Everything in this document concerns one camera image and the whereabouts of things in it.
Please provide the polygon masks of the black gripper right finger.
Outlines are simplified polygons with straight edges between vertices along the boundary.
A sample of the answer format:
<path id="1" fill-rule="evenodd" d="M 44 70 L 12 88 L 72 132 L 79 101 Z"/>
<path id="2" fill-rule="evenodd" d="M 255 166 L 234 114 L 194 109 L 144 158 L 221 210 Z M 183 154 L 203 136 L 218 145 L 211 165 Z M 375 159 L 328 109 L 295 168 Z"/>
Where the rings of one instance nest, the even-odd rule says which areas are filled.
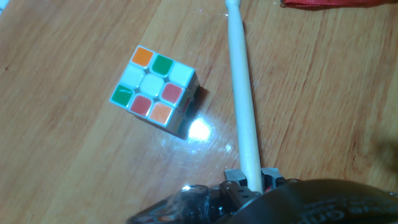
<path id="1" fill-rule="evenodd" d="M 286 184 L 286 179 L 281 176 L 278 168 L 262 168 L 261 173 L 264 192 L 269 192 Z"/>

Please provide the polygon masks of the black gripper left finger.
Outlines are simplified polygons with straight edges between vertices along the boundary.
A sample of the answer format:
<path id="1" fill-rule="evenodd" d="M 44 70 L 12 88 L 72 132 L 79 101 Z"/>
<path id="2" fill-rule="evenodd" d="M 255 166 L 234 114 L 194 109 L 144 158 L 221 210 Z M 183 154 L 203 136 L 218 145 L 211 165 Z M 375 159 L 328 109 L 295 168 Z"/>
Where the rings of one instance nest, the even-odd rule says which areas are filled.
<path id="1" fill-rule="evenodd" d="M 242 208 L 260 196 L 248 188 L 248 180 L 239 169 L 230 169 L 224 172 L 225 181 L 220 183 L 221 198 L 227 208 Z"/>

